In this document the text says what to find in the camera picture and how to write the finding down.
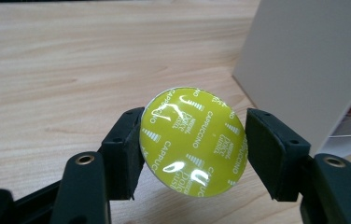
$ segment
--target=wood grain surface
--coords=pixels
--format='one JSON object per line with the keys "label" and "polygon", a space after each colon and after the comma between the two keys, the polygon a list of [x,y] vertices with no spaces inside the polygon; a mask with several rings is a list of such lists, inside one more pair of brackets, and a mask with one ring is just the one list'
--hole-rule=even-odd
{"label": "wood grain surface", "polygon": [[[0,188],[15,199],[97,150],[126,110],[178,86],[211,91],[242,122],[252,104],[232,78],[258,0],[0,4]],[[144,167],[114,223],[301,223],[248,164],[213,198],[166,188]]]}

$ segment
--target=white cardboard box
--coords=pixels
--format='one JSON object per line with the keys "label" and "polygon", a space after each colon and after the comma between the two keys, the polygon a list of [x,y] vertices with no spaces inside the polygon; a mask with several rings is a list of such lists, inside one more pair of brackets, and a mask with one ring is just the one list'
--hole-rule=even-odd
{"label": "white cardboard box", "polygon": [[233,75],[316,154],[351,106],[351,1],[261,0]]}

